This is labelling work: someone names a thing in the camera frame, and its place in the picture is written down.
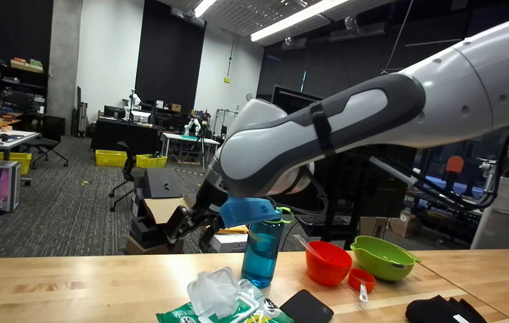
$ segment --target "blue liquid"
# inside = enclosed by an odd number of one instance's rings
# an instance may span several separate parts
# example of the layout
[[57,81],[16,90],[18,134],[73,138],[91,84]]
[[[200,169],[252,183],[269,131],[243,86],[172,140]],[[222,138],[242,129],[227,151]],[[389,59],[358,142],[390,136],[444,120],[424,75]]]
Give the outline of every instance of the blue liquid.
[[247,240],[247,249],[242,262],[242,278],[247,278],[252,285],[263,289],[270,285],[274,274],[279,239],[256,231],[252,235],[254,239],[249,237]]

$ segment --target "ceiling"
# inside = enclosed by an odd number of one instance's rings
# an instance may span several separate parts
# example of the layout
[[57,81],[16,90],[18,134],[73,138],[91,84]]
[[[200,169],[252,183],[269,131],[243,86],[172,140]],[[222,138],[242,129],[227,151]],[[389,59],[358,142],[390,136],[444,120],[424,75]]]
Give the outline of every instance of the ceiling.
[[[191,14],[200,0],[159,0],[170,7]],[[218,25],[233,34],[251,38],[252,32],[272,25],[304,5],[317,4],[319,0],[218,0],[202,16],[208,23]],[[272,45],[286,36],[294,38],[308,30],[340,21],[346,16],[356,16],[358,12],[390,4],[394,0],[347,0],[346,4],[333,7],[322,14],[317,14],[306,21],[301,21],[283,32],[260,39],[260,45]]]

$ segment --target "blue cup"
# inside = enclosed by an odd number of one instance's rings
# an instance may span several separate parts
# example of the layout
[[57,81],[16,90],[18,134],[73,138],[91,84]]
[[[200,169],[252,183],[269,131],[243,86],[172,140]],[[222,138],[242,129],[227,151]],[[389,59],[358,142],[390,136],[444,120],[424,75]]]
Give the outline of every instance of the blue cup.
[[283,228],[285,224],[281,221],[249,224],[249,239],[242,260],[242,278],[249,280],[258,289],[270,285]]

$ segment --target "floor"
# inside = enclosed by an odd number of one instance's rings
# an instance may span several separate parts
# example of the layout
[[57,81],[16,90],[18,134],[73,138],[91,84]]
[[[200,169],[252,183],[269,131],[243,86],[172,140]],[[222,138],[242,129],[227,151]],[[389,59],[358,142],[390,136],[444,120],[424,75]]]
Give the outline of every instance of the floor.
[[[131,203],[122,201],[109,212],[109,190],[122,181],[120,169],[96,167],[89,149],[89,138],[64,136],[57,147],[70,158],[70,165],[52,156],[39,161],[30,172],[32,185],[19,187],[21,203],[0,215],[0,257],[70,257],[70,255],[123,255],[129,231]],[[202,181],[200,167],[168,163],[165,176],[174,178],[184,197],[193,201]],[[290,224],[283,237],[283,249],[301,249],[292,239],[303,233]],[[385,239],[407,249],[450,249],[467,248],[432,230],[421,230],[412,239],[387,233]],[[200,253],[199,231],[184,237],[184,253]]]

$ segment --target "ceiling light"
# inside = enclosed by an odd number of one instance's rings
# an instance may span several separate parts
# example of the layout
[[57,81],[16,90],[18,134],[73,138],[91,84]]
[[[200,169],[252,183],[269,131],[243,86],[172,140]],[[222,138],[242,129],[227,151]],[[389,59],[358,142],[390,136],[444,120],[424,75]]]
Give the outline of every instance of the ceiling light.
[[276,21],[276,23],[272,23],[272,25],[269,25],[269,27],[254,32],[254,34],[251,34],[251,41],[260,41],[260,39],[263,39],[263,38],[267,38],[270,34],[285,30],[285,29],[288,29],[288,27],[299,23],[299,21],[304,21],[304,20],[308,20],[308,18],[312,18],[315,14],[320,14],[320,12],[324,12],[324,11],[331,9],[331,7],[337,7],[337,5],[344,4],[344,2],[347,2],[347,0],[322,0],[319,4],[304,7],[299,12],[292,14],[292,16],[286,16],[286,18],[283,18],[283,20],[279,20],[279,21]]
[[195,16],[200,18],[204,14],[204,11],[208,11],[217,0],[202,0],[197,7],[195,7]]

